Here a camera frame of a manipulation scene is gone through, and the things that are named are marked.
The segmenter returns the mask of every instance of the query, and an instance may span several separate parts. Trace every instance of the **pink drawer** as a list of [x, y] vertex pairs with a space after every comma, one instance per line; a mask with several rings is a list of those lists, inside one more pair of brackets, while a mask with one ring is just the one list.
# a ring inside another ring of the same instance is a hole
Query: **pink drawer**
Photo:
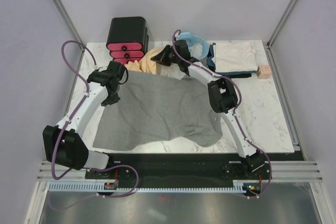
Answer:
[[110, 51], [141, 50], [142, 44], [139, 42], [110, 43], [107, 44], [107, 49]]
[[141, 58], [144, 56], [144, 53], [142, 51], [112, 51], [110, 52], [110, 55], [112, 58]]
[[129, 59], [125, 59], [125, 58], [115, 58], [113, 61], [119, 62], [123, 65], [127, 64], [129, 61], [135, 62], [135, 61], [140, 61], [141, 58], [129, 58]]

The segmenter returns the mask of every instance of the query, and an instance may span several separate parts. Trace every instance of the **folded cloth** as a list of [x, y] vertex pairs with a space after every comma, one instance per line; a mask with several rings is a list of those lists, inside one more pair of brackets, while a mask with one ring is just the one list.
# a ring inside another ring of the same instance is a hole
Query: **folded cloth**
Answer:
[[250, 42], [217, 42], [212, 59], [216, 72], [225, 74], [256, 73], [256, 51]]
[[216, 43], [212, 43], [212, 45], [209, 46], [208, 58], [206, 59], [206, 64], [212, 72], [220, 74], [221, 76], [228, 76], [230, 78], [249, 78], [252, 76], [252, 74], [248, 72], [232, 72], [230, 74], [216, 72], [216, 66], [212, 61], [214, 58], [214, 48], [216, 48]]
[[93, 147], [130, 151], [183, 136], [208, 147], [222, 136], [221, 119], [199, 81], [129, 71], [121, 100], [104, 109]]

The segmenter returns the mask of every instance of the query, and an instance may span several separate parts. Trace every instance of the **gray cloth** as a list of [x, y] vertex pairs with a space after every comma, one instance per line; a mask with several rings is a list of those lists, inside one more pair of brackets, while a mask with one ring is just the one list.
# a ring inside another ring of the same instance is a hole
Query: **gray cloth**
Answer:
[[121, 100], [104, 109], [93, 143], [96, 148], [129, 151], [178, 136], [207, 147], [222, 136], [207, 87], [197, 80], [130, 71], [118, 94]]

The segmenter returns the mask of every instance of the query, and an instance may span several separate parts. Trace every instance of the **metal frame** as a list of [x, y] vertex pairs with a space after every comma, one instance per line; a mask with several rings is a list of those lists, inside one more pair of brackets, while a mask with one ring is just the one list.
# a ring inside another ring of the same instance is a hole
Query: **metal frame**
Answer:
[[294, 9], [295, 5], [297, 4], [297, 2], [298, 2], [298, 0], [290, 0], [288, 6], [286, 7], [286, 10], [285, 10], [284, 14], [280, 18], [280, 21], [279, 21], [278, 25], [276, 26], [274, 32], [271, 35], [271, 38], [268, 41], [268, 45], [269, 46], [272, 46], [274, 44], [274, 41], [278, 37], [279, 32], [281, 31], [282, 27], [286, 23], [289, 15], [293, 11], [293, 9]]
[[[50, 181], [48, 191], [67, 191], [67, 192], [91, 192], [91, 193], [126, 193], [132, 188], [118, 188], [107, 189], [105, 188], [105, 181], [93, 182], [64, 182], [64, 181]], [[213, 188], [136, 188], [135, 193], [246, 193], [243, 190], [243, 182], [233, 182], [233, 187], [213, 187]]]
[[[322, 223], [336, 223], [333, 222], [334, 218], [331, 215], [331, 211], [328, 207], [328, 203], [323, 190], [324, 183], [320, 174], [319, 168], [316, 162], [313, 161], [273, 161], [273, 180], [272, 183], [310, 183], [313, 190], [314, 199], [317, 205], [317, 209], [320, 214]], [[67, 167], [56, 165], [56, 172], [62, 173], [67, 170]], [[98, 185], [103, 182], [114, 182], [114, 180], [95, 180], [85, 179], [85, 170], [72, 170], [62, 180], [64, 183], [83, 186]], [[51, 188], [50, 184], [55, 182], [51, 176], [51, 164], [48, 161], [43, 161], [38, 179], [36, 182], [34, 194], [31, 198], [29, 210], [25, 219], [25, 224], [39, 223], [42, 210], [45, 204], [47, 192]], [[234, 181], [238, 187], [242, 183], [252, 183], [255, 180], [237, 180]], [[68, 191], [82, 191], [81, 187], [73, 187]], [[207, 190], [185, 190], [185, 192], [207, 193], [213, 191], [214, 193], [235, 193], [236, 191], [230, 191], [227, 188], [209, 188]], [[156, 188], [141, 188], [139, 192], [147, 193], [173, 193], [179, 192], [174, 189], [156, 189]]]
[[[279, 71], [276, 66], [274, 56], [272, 54], [272, 45], [274, 44], [279, 32], [286, 23], [288, 17], [290, 16], [293, 8], [297, 4], [298, 0], [290, 0], [284, 14], [282, 15], [277, 27], [275, 28], [272, 36], [270, 37], [267, 43], [264, 43], [265, 52], [269, 61], [269, 64], [273, 70], [273, 78], [275, 85], [279, 94], [280, 103], [285, 114], [285, 119], [291, 134], [292, 142], [294, 149], [296, 151], [300, 150], [299, 142], [300, 137], [299, 133], [295, 127], [295, 122], [292, 116], [292, 111], [287, 99], [287, 95], [284, 89], [284, 86], [281, 82]], [[76, 28], [74, 27], [69, 15], [67, 14], [62, 2], [60, 0], [53, 0], [53, 3], [60, 12], [62, 18], [64, 19], [66, 25], [70, 29], [73, 36], [82, 42]], [[332, 209], [330, 208], [328, 194], [326, 193], [324, 183], [322, 181], [322, 176], [319, 172], [316, 162], [313, 161], [272, 161], [273, 168], [273, 180], [272, 183], [300, 183], [300, 182], [309, 182], [311, 189], [313, 191], [314, 200], [317, 205], [317, 209], [322, 220], [322, 223], [336, 223], [333, 216]], [[34, 194], [31, 198], [28, 213], [25, 219], [26, 224], [28, 223], [38, 223], [41, 217], [43, 210], [43, 205], [46, 200], [46, 194], [49, 188], [50, 181], [53, 181], [51, 176], [51, 165], [49, 162], [43, 161], [41, 165], [40, 172], [38, 174], [36, 186], [34, 189]], [[65, 167], [56, 166], [56, 171], [61, 173], [65, 171]], [[63, 182], [74, 182], [74, 183], [96, 183], [111, 180], [91, 180], [85, 179], [85, 170], [73, 170], [67, 174], [62, 180]], [[238, 180], [237, 183], [248, 183], [255, 182], [252, 180]], [[143, 188], [142, 191], [151, 191], [152, 188]]]
[[[84, 58], [84, 50], [82, 49], [82, 52], [81, 52], [80, 57], [79, 57], [78, 66], [77, 66], [77, 69], [76, 69], [77, 72], [79, 72], [80, 66], [82, 65], [83, 58]], [[67, 104], [64, 108], [64, 115], [66, 115], [66, 113], [68, 113], [68, 111], [70, 109], [71, 98], [72, 98], [72, 95], [74, 94], [73, 92], [75, 90], [76, 81], [77, 81], [77, 76], [74, 77], [74, 81], [72, 82], [72, 87], [71, 87], [71, 90], [70, 90], [69, 99], [68, 99]]]

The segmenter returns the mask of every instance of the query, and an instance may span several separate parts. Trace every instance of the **white wall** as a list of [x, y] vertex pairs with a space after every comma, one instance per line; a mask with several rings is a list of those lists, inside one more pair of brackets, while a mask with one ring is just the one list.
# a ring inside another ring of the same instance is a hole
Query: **white wall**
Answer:
[[[70, 32], [51, 0], [0, 0], [0, 223], [23, 223], [43, 150], [73, 75], [60, 55]], [[79, 48], [67, 50], [72, 64]]]
[[268, 40], [290, 0], [62, 0], [86, 42], [104, 42], [111, 19], [143, 16], [150, 40], [169, 40], [176, 29], [206, 39]]
[[299, 0], [274, 44], [305, 154], [336, 206], [336, 0]]

